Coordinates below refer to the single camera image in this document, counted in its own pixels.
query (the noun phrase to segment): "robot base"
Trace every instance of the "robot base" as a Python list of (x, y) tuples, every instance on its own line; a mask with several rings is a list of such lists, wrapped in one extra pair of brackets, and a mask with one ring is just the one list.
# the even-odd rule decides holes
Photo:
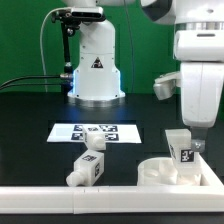
[(113, 106), (121, 105), (124, 102), (125, 102), (125, 95), (121, 97), (117, 97), (115, 99), (110, 99), (110, 100), (85, 100), (85, 99), (80, 99), (74, 95), (68, 94), (68, 103), (75, 104), (82, 107), (90, 107), (90, 108), (113, 107)]

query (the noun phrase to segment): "black cable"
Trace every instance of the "black cable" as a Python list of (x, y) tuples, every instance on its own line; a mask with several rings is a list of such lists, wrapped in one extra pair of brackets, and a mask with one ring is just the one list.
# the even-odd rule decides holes
[(17, 81), (20, 81), (20, 80), (24, 80), (24, 79), (57, 79), (57, 78), (60, 78), (60, 75), (50, 75), (50, 76), (22, 76), (22, 77), (18, 77), (18, 78), (15, 78), (15, 79), (11, 79), (5, 83), (3, 83), (2, 85), (0, 85), (0, 88), (1, 87), (5, 87), (13, 82), (17, 82)]
[(127, 17), (128, 32), (129, 32), (130, 45), (131, 45), (131, 60), (132, 60), (131, 93), (134, 93), (134, 88), (135, 88), (135, 53), (134, 53), (133, 36), (132, 36), (132, 30), (131, 30), (131, 24), (130, 24), (130, 16), (129, 16), (126, 0), (124, 0), (124, 9), (125, 9), (126, 17)]
[(20, 84), (11, 84), (11, 85), (7, 85), (7, 86), (2, 86), (0, 87), (0, 91), (6, 88), (10, 88), (10, 87), (16, 87), (16, 86), (59, 86), (59, 85), (63, 85), (63, 83), (20, 83)]

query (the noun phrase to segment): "cable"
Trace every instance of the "cable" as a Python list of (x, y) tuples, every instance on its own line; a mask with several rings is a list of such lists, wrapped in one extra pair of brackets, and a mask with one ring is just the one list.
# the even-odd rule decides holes
[(45, 64), (45, 58), (44, 58), (44, 50), (43, 50), (43, 32), (44, 32), (44, 27), (46, 25), (46, 22), (47, 22), (47, 19), (48, 17), (55, 11), (58, 11), (58, 10), (63, 10), (63, 9), (71, 9), (71, 7), (65, 7), (65, 8), (57, 8), (57, 9), (53, 9), (51, 10), (44, 18), (44, 21), (42, 23), (42, 26), (41, 26), (41, 30), (40, 30), (40, 53), (41, 53), (41, 61), (42, 61), (42, 68), (43, 68), (43, 73), (44, 73), (44, 76), (47, 75), (47, 70), (46, 70), (46, 64)]
[(25, 79), (56, 79), (56, 78), (60, 78), (60, 75), (51, 75), (51, 76), (22, 76), (22, 77), (18, 77), (15, 79), (11, 79), (5, 83), (3, 83), (2, 85), (0, 85), (1, 87), (5, 87), (13, 82), (17, 82), (17, 81), (21, 81), (21, 80), (25, 80)]
[(130, 45), (131, 45), (131, 60), (132, 60), (132, 82), (131, 82), (131, 93), (134, 93), (134, 85), (135, 85), (135, 57), (134, 57), (134, 44), (133, 44), (133, 35), (131, 30), (131, 24), (130, 24), (130, 16), (128, 13), (128, 7), (126, 0), (124, 0), (124, 8), (125, 13), (127, 17), (127, 23), (128, 23), (128, 31), (129, 31), (129, 37), (130, 37)]
[(20, 83), (20, 84), (11, 84), (11, 85), (7, 85), (7, 86), (3, 86), (0, 87), (0, 91), (6, 88), (10, 88), (10, 87), (16, 87), (16, 86), (44, 86), (44, 85), (48, 85), (48, 86), (58, 86), (58, 85), (63, 85), (63, 83)]

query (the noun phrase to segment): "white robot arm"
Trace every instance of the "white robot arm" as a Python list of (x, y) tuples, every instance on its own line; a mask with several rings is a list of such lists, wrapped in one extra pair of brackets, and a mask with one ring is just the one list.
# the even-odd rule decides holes
[(175, 24), (174, 55), (179, 73), (156, 80), (160, 99), (181, 87), (182, 117), (191, 127), (191, 148), (203, 152), (208, 128), (215, 123), (224, 82), (224, 2), (222, 0), (141, 0), (156, 23)]
[(66, 16), (80, 21), (80, 60), (73, 73), (69, 102), (87, 107), (119, 104), (125, 93), (120, 90), (120, 71), (115, 66), (115, 29), (99, 5), (119, 6), (135, 0), (63, 1), (71, 7), (65, 21)]

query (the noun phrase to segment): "warning label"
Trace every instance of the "warning label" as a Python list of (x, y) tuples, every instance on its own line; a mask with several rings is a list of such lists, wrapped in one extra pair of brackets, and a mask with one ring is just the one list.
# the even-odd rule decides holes
[(100, 59), (97, 57), (96, 60), (94, 61), (93, 65), (91, 68), (103, 68), (103, 65), (100, 61)]

